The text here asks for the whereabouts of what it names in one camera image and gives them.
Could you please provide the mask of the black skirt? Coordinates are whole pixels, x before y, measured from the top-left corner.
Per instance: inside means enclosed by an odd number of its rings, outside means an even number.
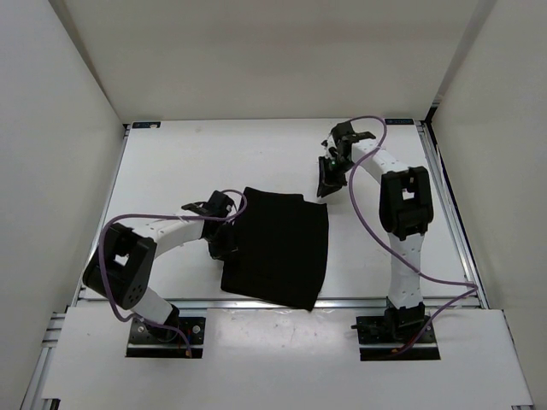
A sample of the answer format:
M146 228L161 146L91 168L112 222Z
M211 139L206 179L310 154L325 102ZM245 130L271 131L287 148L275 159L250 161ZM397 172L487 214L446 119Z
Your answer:
M244 189L233 225L237 251L224 262L221 289L311 311L326 277L329 216L302 194Z

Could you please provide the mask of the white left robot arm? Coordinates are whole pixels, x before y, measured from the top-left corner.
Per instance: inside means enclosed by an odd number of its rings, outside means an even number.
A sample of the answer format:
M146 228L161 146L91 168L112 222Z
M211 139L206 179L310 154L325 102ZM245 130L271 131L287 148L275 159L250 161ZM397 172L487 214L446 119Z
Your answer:
M123 214L108 222L99 236L94 255L83 273L83 283L105 297L115 317L137 319L161 342L179 332L179 310L149 287L155 259L185 243L204 239L212 227L234 219L184 214L143 214L151 222L139 228L121 224L140 214Z

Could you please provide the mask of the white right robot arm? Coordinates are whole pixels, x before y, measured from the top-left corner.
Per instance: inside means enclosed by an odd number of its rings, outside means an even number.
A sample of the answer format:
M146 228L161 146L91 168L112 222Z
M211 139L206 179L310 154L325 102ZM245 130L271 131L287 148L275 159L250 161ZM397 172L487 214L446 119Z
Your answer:
M389 238L391 283L383 332L393 341L409 339L425 323L421 294L421 247L433 219L432 193L425 167L411 167L371 141L321 142L318 197L347 185L345 174L362 167L379 183L379 221Z

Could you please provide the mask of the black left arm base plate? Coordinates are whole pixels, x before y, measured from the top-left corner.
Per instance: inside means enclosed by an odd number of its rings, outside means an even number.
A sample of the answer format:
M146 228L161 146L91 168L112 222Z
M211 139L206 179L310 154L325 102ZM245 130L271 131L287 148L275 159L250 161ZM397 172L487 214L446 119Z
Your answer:
M179 316L177 331L147 326L134 319L131 322L126 344L127 358L146 359L202 359L206 318L203 316Z

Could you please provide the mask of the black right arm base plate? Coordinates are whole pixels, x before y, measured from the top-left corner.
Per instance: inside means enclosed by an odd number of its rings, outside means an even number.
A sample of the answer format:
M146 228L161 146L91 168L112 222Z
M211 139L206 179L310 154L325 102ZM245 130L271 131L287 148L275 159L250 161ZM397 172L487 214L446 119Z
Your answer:
M360 361L440 360L437 338L428 315L418 324L389 327L384 316L358 316L356 331Z

